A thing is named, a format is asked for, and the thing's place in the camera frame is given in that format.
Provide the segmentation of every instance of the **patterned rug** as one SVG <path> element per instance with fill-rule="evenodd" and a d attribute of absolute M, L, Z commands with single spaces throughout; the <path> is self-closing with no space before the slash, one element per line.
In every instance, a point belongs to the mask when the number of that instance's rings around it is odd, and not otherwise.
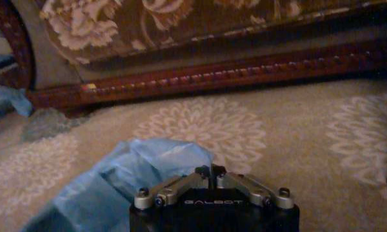
<path fill-rule="evenodd" d="M 16 231 L 116 143 L 196 141 L 230 171 L 291 189 L 302 231 L 387 231 L 387 79 L 135 103 L 69 120 L 0 120 L 0 231 Z"/>

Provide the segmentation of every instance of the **beaded wood molding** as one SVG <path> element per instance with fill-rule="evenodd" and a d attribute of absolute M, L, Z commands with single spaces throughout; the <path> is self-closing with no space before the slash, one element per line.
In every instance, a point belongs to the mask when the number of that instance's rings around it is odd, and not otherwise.
<path fill-rule="evenodd" d="M 0 74 L 0 85 L 29 88 L 35 76 L 35 57 L 21 17 L 11 1 L 0 0 L 0 30 L 13 50 L 17 66 Z"/>
<path fill-rule="evenodd" d="M 36 108 L 64 108 L 384 67 L 387 41 L 372 41 L 103 79 L 29 92 L 28 97 Z"/>

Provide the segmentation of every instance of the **wooden furniture base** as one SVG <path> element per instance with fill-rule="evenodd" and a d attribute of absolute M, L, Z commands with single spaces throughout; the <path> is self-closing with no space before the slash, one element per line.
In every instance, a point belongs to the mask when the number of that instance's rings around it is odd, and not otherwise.
<path fill-rule="evenodd" d="M 175 70 L 119 76 L 80 85 L 28 92 L 36 108 L 68 108 L 97 102 L 195 92 L 255 83 L 368 71 L 387 67 L 387 40 Z"/>

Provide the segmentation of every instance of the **floor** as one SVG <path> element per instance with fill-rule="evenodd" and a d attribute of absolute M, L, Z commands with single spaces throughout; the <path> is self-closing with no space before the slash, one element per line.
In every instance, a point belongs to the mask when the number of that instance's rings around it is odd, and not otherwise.
<path fill-rule="evenodd" d="M 387 76 L 0 120 L 0 231 L 16 231 L 119 141 L 196 141 L 215 163 L 288 187 L 302 231 L 387 231 Z"/>

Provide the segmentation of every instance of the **screw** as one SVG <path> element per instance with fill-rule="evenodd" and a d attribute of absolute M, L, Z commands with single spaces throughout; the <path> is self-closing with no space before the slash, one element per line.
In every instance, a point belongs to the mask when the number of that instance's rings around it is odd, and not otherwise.
<path fill-rule="evenodd" d="M 264 199 L 263 199 L 263 206 L 264 206 L 264 208 L 267 208 L 267 209 L 271 209 L 272 208 L 272 200 L 271 200 L 271 198 L 270 197 L 264 197 Z"/>
<path fill-rule="evenodd" d="M 280 189 L 279 189 L 279 195 L 280 195 L 282 197 L 290 197 L 290 195 L 291 195 L 291 193 L 290 193 L 290 189 L 287 189 L 287 188 L 280 188 Z"/>
<path fill-rule="evenodd" d="M 163 200 L 163 198 L 161 197 L 156 197 L 156 199 L 155 199 L 155 205 L 159 208 L 161 208 L 164 206 L 164 204 L 165 204 L 165 201 Z"/>
<path fill-rule="evenodd" d="M 147 187 L 139 189 L 139 195 L 145 197 L 149 195 L 149 189 Z"/>

